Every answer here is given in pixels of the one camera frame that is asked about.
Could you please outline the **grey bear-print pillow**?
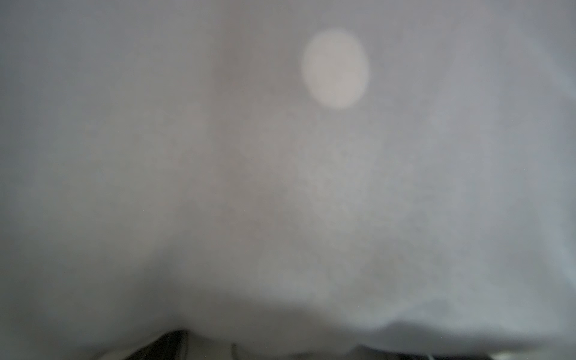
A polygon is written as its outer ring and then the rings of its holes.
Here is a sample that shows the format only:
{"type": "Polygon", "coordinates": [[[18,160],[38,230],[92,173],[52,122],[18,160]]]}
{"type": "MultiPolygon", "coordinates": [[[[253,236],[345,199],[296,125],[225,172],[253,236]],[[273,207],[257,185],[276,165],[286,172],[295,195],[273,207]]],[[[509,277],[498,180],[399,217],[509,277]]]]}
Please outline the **grey bear-print pillow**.
{"type": "Polygon", "coordinates": [[[3,1],[1,357],[575,357],[573,1],[3,1]]]}

